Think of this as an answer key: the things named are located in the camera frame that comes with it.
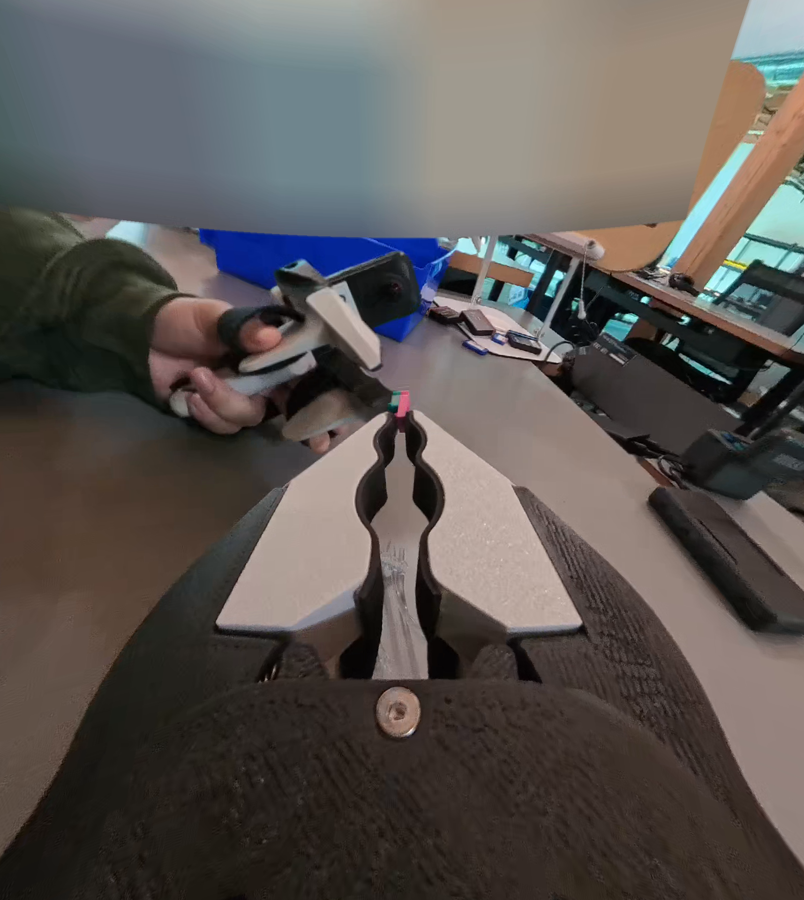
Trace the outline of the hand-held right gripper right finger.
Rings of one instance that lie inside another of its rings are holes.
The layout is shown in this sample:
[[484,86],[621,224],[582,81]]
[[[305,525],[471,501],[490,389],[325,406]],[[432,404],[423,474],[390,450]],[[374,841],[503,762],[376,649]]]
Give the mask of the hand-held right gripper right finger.
[[415,599],[431,679],[455,679],[492,645],[583,628],[515,485],[420,411],[406,416],[413,502],[426,518]]

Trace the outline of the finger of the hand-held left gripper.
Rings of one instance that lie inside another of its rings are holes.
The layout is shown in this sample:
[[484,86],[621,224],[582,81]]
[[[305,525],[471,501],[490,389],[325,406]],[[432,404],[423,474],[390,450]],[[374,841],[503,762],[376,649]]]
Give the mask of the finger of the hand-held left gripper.
[[346,389],[328,389],[310,399],[304,406],[299,406],[302,399],[302,393],[297,390],[281,394],[284,421],[281,436],[295,444],[346,427],[359,428],[376,415],[375,411]]
[[379,336],[332,288],[311,293],[306,306],[323,325],[325,337],[314,355],[326,383],[363,409],[385,411],[393,392],[377,377],[383,364]]

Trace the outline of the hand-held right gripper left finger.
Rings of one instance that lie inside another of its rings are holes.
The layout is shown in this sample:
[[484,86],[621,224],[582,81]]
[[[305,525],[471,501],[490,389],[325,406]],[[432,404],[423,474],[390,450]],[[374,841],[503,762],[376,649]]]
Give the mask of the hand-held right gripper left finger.
[[384,413],[284,489],[216,618],[224,633],[311,647],[345,678],[373,675],[384,579],[373,520],[396,422]]

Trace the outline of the person's left forearm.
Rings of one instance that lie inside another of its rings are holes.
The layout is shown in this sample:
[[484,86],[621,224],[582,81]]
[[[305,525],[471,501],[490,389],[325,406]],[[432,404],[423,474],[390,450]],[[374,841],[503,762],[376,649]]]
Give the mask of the person's left forearm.
[[0,382],[118,390],[160,407],[152,325],[182,296],[144,250],[88,239],[55,212],[0,205]]

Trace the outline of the person's left hand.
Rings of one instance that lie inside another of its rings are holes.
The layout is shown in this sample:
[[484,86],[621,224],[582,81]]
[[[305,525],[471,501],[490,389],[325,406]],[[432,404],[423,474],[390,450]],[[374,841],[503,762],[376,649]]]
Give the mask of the person's left hand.
[[156,399],[169,404],[171,387],[187,379],[189,419],[217,435],[255,428],[274,411],[284,413],[290,393],[283,384],[261,396],[244,396],[221,377],[228,347],[217,323],[232,309],[223,300],[180,297],[158,311],[152,325],[148,364]]

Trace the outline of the blue plastic bin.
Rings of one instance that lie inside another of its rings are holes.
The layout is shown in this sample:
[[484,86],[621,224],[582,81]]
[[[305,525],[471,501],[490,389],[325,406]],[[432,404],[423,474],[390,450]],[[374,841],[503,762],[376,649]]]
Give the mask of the blue plastic bin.
[[407,255],[415,300],[393,300],[387,289],[379,297],[365,297],[359,289],[352,289],[363,320],[377,334],[396,342],[410,335],[426,316],[451,260],[451,250],[437,239],[335,238],[206,229],[199,231],[199,239],[215,252],[221,272],[266,289],[276,285],[275,272],[280,267],[298,260],[311,264],[323,276],[336,276],[393,252]]

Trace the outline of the black cardboard box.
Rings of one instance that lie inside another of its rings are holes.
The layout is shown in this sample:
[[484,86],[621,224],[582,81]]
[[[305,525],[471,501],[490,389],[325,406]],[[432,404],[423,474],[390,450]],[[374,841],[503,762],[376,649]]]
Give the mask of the black cardboard box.
[[722,406],[606,334],[576,350],[570,377],[579,399],[678,453],[708,430],[736,433],[740,424]]

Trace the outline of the black flat case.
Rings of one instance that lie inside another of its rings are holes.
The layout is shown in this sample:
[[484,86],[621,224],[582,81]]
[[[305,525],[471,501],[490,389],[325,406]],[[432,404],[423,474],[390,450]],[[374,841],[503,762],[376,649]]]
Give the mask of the black flat case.
[[716,501],[660,486],[647,504],[750,630],[804,636],[804,591]]

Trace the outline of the black charger box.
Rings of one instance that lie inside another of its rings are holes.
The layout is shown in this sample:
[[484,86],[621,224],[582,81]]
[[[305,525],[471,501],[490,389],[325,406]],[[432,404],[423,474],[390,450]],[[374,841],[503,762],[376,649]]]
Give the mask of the black charger box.
[[746,501],[769,486],[804,480],[804,435],[779,429],[749,440],[710,429],[679,455],[678,464],[693,486]]

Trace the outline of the wooden desk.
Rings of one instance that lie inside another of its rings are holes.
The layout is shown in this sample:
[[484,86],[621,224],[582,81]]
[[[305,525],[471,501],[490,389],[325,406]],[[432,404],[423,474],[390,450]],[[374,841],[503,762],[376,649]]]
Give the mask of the wooden desk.
[[717,341],[711,335],[694,332],[681,325],[680,319],[701,322],[710,332],[730,335],[734,341],[755,347],[756,353],[765,359],[804,370],[804,344],[799,339],[732,315],[685,292],[673,290],[662,279],[648,280],[634,272],[611,274],[601,268],[600,261],[589,261],[587,266],[591,274],[586,280],[596,298],[615,303],[619,308],[703,352],[713,350]]

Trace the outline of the dark computer monitor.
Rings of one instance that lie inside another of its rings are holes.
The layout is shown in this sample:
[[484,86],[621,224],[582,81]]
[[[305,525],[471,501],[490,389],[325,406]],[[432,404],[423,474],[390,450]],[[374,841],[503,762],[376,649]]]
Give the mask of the dark computer monitor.
[[712,305],[790,336],[804,325],[804,276],[754,261]]

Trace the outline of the wooden post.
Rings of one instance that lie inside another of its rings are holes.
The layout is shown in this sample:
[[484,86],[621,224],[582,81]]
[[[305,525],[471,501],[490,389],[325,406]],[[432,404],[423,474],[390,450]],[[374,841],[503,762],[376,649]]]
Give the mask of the wooden post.
[[804,154],[804,73],[676,263],[703,289]]

